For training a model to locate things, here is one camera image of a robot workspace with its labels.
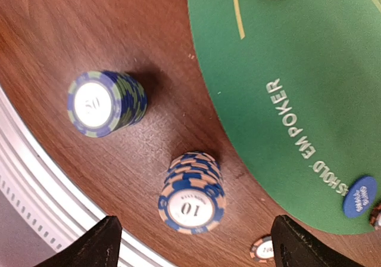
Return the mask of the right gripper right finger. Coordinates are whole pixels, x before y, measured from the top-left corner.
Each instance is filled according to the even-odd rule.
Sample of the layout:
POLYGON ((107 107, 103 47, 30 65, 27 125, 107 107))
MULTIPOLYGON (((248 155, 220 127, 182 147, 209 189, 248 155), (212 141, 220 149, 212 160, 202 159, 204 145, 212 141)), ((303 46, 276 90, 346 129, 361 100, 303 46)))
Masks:
POLYGON ((279 215, 271 227, 276 266, 360 266, 331 249, 287 215, 279 215))

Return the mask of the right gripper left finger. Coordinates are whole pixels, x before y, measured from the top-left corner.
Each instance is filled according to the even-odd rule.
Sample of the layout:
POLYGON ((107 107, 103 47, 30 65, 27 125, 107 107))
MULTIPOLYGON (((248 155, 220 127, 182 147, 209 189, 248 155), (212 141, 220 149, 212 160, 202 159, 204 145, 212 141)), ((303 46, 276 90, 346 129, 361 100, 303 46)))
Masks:
POLYGON ((122 226, 116 216, 106 216, 63 251, 37 267, 116 267, 122 226))

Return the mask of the blue tan chip stack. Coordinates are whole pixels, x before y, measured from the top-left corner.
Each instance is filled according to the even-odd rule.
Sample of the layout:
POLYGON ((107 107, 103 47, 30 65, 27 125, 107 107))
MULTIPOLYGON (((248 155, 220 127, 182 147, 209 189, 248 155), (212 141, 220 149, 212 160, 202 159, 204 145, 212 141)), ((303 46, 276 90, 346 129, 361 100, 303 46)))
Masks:
POLYGON ((189 235, 217 227, 227 206, 217 160, 205 152, 186 152, 170 163, 167 173, 158 199, 161 219, 189 235))

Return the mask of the brown orange chip stack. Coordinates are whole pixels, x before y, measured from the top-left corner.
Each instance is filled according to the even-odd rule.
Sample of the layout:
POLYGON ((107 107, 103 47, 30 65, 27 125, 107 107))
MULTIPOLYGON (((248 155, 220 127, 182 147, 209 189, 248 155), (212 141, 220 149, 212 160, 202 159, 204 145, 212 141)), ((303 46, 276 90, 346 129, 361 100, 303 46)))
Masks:
POLYGON ((259 238, 250 248, 250 257, 259 263, 274 261, 273 242, 270 235, 259 238))

